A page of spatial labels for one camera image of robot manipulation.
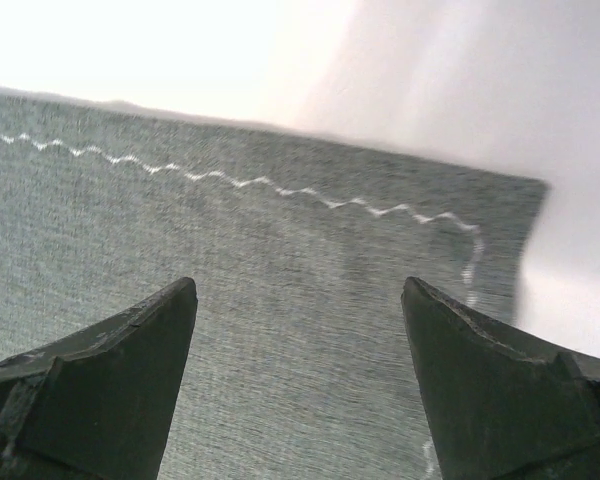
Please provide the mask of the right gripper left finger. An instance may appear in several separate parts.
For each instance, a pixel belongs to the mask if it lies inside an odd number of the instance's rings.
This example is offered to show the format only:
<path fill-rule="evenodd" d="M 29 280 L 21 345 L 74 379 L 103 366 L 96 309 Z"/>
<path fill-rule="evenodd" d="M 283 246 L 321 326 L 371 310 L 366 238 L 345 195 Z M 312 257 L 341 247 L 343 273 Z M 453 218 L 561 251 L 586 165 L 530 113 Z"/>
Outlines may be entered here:
<path fill-rule="evenodd" d="M 181 278 L 0 362 L 0 479 L 155 479 L 198 306 Z"/>

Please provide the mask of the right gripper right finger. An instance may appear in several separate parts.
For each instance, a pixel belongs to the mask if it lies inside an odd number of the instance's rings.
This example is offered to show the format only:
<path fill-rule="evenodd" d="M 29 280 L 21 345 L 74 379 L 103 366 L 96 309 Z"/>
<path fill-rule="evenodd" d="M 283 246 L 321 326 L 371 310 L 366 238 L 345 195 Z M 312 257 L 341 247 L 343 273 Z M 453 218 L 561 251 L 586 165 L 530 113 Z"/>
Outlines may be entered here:
<path fill-rule="evenodd" d="M 600 479 L 600 358 L 409 277 L 407 337 L 445 479 Z"/>

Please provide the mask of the grey cloth napkin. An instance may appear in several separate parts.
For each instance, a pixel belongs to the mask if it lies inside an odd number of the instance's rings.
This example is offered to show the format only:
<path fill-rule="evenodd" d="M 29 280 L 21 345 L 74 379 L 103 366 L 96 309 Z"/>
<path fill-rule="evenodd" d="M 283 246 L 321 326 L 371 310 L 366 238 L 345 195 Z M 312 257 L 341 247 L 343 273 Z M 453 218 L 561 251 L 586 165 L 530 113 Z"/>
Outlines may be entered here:
<path fill-rule="evenodd" d="M 0 360 L 177 278 L 164 479 L 436 479 L 400 304 L 514 316 L 547 188 L 317 140 L 0 95 Z"/>

